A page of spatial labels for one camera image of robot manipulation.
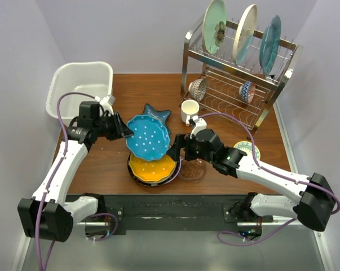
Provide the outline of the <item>blue polka dot plate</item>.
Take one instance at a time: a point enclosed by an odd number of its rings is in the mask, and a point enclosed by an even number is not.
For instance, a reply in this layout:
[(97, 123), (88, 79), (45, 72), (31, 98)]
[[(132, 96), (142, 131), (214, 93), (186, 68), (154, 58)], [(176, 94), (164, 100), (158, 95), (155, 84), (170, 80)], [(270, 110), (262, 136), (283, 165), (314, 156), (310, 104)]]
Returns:
[(160, 120), (149, 115), (137, 115), (127, 122), (133, 135), (126, 138), (127, 148), (145, 161), (160, 160), (169, 149), (170, 136)]

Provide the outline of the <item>yellow polka dot plate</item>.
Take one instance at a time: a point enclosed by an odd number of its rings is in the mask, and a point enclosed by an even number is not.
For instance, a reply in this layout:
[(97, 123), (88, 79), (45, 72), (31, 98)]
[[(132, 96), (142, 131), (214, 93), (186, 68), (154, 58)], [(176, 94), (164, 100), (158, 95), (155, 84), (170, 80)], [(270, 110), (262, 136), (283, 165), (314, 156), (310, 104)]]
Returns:
[(143, 182), (160, 182), (172, 175), (176, 168), (174, 162), (168, 155), (160, 160), (146, 161), (130, 154), (129, 167), (135, 177)]

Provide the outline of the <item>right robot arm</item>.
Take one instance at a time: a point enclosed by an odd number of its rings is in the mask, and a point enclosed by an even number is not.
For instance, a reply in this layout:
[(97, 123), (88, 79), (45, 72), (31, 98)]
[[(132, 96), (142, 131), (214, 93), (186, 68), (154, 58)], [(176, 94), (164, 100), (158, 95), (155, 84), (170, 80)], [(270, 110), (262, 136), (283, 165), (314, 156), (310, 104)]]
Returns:
[(270, 196), (250, 193), (240, 208), (245, 221), (282, 216), (297, 219), (311, 230), (324, 231), (330, 216), (338, 211), (334, 192), (323, 175), (288, 172), (257, 161), (244, 151), (225, 146), (211, 129), (196, 135), (176, 135), (167, 154), (179, 161), (181, 150), (188, 161), (204, 160), (225, 176), (253, 181), (278, 192), (278, 195)]

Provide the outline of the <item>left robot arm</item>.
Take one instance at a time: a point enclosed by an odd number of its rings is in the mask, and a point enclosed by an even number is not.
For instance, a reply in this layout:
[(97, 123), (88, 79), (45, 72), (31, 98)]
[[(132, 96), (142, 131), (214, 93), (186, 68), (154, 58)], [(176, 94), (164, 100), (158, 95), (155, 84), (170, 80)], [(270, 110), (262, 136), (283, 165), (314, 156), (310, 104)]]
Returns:
[(65, 127), (59, 152), (46, 178), (31, 198), (19, 201), (17, 210), (25, 235), (65, 242), (75, 224), (88, 217), (101, 221), (107, 212), (104, 196), (84, 193), (65, 204), (69, 187), (98, 138), (113, 141), (133, 134), (119, 112), (103, 111), (99, 102), (81, 102), (79, 115)]

